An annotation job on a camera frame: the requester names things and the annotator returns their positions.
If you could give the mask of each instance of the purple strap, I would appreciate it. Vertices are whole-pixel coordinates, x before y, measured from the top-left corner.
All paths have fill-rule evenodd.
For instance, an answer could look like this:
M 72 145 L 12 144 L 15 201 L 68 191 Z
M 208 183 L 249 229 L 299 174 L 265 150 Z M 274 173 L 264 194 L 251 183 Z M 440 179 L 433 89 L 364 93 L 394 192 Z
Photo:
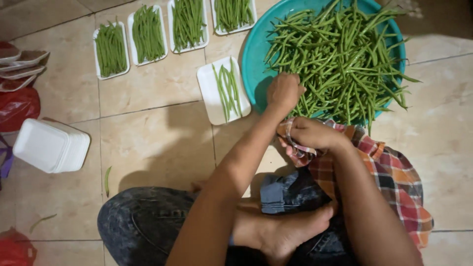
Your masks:
M 2 155 L 4 152 L 7 153 L 0 168 L 0 178 L 7 178 L 8 173 L 10 172 L 10 169 L 11 169 L 11 165 L 13 164 L 13 147 L 8 145 L 8 143 L 5 141 L 5 139 L 1 135 L 0 135 L 0 142 L 2 142 L 3 144 L 5 144 L 5 146 L 7 146 L 6 148 L 0 148 L 0 155 Z

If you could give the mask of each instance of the red plastic bag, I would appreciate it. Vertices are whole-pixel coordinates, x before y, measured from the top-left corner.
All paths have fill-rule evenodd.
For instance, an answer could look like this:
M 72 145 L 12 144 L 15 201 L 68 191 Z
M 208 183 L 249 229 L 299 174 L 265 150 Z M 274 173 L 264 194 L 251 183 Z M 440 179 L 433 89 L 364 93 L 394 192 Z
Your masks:
M 0 233 L 0 266 L 32 266 L 37 250 L 14 228 Z
M 0 92 L 0 132 L 20 130 L 25 119 L 38 118 L 40 111 L 39 95 L 32 87 Z

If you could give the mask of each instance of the stack of white foam trays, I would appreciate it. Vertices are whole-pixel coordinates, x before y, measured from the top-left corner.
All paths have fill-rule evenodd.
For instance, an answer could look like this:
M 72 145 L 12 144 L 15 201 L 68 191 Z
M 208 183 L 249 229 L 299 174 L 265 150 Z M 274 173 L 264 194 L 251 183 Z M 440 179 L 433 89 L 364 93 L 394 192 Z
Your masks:
M 18 134 L 13 154 L 46 173 L 77 171 L 90 145 L 86 133 L 58 122 L 27 119 Z

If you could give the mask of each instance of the teal plastic basin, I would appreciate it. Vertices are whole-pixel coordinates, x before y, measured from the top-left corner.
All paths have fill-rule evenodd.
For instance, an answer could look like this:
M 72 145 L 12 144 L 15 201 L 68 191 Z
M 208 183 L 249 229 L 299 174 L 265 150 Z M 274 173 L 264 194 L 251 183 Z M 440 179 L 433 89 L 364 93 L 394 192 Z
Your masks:
M 268 36 L 269 32 L 274 29 L 271 22 L 278 24 L 278 20 L 275 18 L 284 18 L 287 15 L 305 9 L 313 9 L 316 13 L 319 13 L 323 7 L 331 2 L 332 0 L 282 0 L 271 7 L 253 27 L 246 41 L 245 49 L 243 50 L 241 66 L 246 94 L 257 112 L 262 113 L 266 109 L 268 105 L 266 101 L 266 89 L 271 83 L 272 78 L 277 75 L 276 71 L 263 73 L 267 68 L 267 65 L 264 63 L 264 57 L 271 47 L 268 40 L 271 40 L 273 35 L 275 35 Z M 351 0 L 343 0 L 343 5 L 350 6 L 351 2 Z M 373 0 L 358 0 L 358 8 L 366 14 L 372 14 L 377 13 L 377 11 L 381 9 L 381 6 Z M 378 25 L 378 31 L 381 32 L 386 24 L 389 24 L 386 31 L 387 33 L 398 34 L 396 37 L 387 38 L 386 45 L 390 46 L 402 41 L 403 37 L 401 31 L 393 19 Z M 404 44 L 393 48 L 390 55 L 394 58 L 406 58 Z M 394 67 L 404 73 L 405 61 L 397 63 Z M 402 78 L 397 78 L 399 84 L 401 84 L 401 81 Z M 391 101 L 385 104 L 384 107 L 387 107 L 390 103 Z

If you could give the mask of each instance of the foot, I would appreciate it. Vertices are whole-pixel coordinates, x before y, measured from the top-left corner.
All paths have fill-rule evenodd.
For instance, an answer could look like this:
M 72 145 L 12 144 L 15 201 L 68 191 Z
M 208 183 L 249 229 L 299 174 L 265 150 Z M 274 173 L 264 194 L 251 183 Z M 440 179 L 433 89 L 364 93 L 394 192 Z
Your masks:
M 334 209 L 326 205 L 313 212 L 302 212 L 279 217 L 263 225 L 260 250 L 271 266 L 286 265 L 296 248 L 325 231 Z

